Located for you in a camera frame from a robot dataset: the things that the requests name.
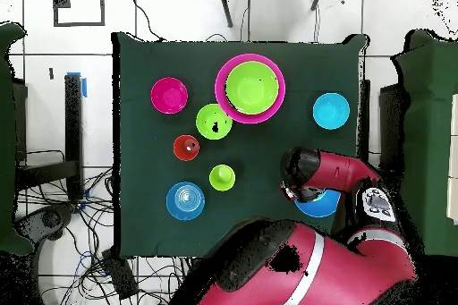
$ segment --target bowl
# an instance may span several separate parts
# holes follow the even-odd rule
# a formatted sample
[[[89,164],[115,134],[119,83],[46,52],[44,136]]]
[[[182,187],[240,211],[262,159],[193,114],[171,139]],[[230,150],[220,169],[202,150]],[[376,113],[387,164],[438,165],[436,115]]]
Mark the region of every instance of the bowl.
[[[338,129],[350,116],[348,101],[338,93],[325,93],[313,105],[313,119],[324,129]]]
[[[229,73],[231,73],[231,71],[237,65],[250,61],[261,62],[267,65],[275,73],[276,78],[278,80],[278,95],[276,96],[274,104],[269,109],[259,114],[245,114],[239,112],[231,105],[225,93],[225,85]],[[216,76],[215,80],[215,96],[217,103],[221,106],[223,111],[227,113],[227,115],[229,115],[229,117],[231,117],[234,121],[238,123],[254,124],[262,123],[268,120],[272,115],[274,115],[277,112],[277,110],[282,105],[284,101],[284,93],[284,77],[280,69],[269,58],[258,54],[241,54],[228,60],[225,63],[225,65],[221,67],[221,70],[219,70],[219,73]]]
[[[180,112],[188,101],[188,91],[176,78],[166,77],[156,81],[150,93],[151,103],[160,113]]]
[[[189,161],[199,153],[199,143],[192,135],[180,135],[174,141],[174,154],[178,159]]]
[[[208,140],[221,140],[233,126],[233,120],[218,104],[208,104],[197,113],[196,126],[199,133]]]
[[[235,184],[235,172],[229,165],[216,165],[210,172],[209,180],[217,191],[228,191]]]
[[[339,199],[340,192],[325,190],[312,201],[299,202],[296,199],[294,203],[304,215],[311,217],[327,217],[335,213]]]
[[[192,182],[178,182],[167,193],[165,205],[177,220],[189,221],[202,213],[205,206],[204,193]]]
[[[244,62],[229,73],[225,93],[231,105],[245,114],[260,114],[278,96],[278,80],[272,69],[261,62]]]

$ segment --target green tablecloth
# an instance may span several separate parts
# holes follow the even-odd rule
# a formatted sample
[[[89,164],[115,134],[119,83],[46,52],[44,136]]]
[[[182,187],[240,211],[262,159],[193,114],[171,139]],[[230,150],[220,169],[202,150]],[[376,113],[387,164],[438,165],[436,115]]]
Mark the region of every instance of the green tablecloth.
[[[322,148],[354,156],[359,99],[359,52],[366,37],[346,44],[140,42],[118,33],[121,89],[121,254],[203,256],[235,224],[252,216],[290,218],[328,232],[333,217],[313,219],[280,194],[280,159],[292,146]],[[222,140],[206,140],[197,132],[197,112],[215,103],[219,69],[230,58],[255,53],[270,58],[282,71],[286,95],[278,112],[264,123],[233,123]],[[152,85],[165,76],[188,89],[186,107],[160,114],[152,105]],[[335,131],[313,121],[315,100],[339,92],[350,104],[350,118]],[[194,135],[198,156],[178,160],[174,139]],[[228,164],[236,182],[226,192],[208,181],[214,165]],[[173,218],[165,207],[170,188],[193,182],[205,194],[202,214],[191,221]]]

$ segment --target small lime green bowl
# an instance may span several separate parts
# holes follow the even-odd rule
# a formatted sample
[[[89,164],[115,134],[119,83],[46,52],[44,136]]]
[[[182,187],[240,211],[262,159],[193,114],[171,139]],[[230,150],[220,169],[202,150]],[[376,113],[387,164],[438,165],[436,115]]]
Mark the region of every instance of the small lime green bowl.
[[[235,172],[229,165],[216,165],[211,170],[210,184],[217,191],[228,191],[235,184]]]
[[[219,104],[208,104],[197,113],[196,126],[208,140],[221,140],[231,130],[233,119],[223,112]]]
[[[227,76],[225,94],[237,111],[260,114],[275,103],[278,87],[276,74],[268,65],[250,61],[231,70]]]

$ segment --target magenta bowl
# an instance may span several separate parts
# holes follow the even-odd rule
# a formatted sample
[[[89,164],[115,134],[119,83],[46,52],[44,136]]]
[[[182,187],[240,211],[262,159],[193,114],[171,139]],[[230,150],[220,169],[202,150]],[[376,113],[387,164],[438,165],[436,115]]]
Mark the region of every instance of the magenta bowl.
[[[150,96],[153,107],[164,114],[180,112],[188,101],[188,91],[184,84],[171,77],[156,81]]]
[[[229,100],[225,95],[225,82],[229,72],[236,67],[237,65],[244,62],[261,62],[265,65],[268,65],[272,71],[275,73],[276,78],[278,79],[278,96],[274,104],[269,109],[266,109],[264,112],[259,114],[244,114],[240,113],[238,110],[234,109]],[[221,106],[223,111],[231,117],[234,121],[238,123],[262,123],[268,120],[276,111],[280,108],[284,100],[285,85],[284,77],[277,65],[272,62],[270,59],[266,58],[263,55],[258,54],[241,54],[233,57],[226,62],[225,65],[219,70],[218,75],[216,76],[215,82],[215,96],[217,103]]]

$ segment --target blue cup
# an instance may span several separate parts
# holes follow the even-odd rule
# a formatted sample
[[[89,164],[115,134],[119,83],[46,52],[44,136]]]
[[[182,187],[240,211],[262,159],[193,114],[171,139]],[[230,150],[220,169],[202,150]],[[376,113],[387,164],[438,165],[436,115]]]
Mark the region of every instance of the blue cup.
[[[192,182],[179,182],[167,193],[165,205],[177,220],[193,220],[202,213],[205,206],[204,193]]]
[[[339,199],[340,192],[325,190],[313,201],[299,202],[295,200],[294,203],[304,215],[311,217],[327,217],[335,213]]]
[[[350,116],[348,101],[338,93],[325,93],[313,105],[313,119],[324,129],[338,129]]]

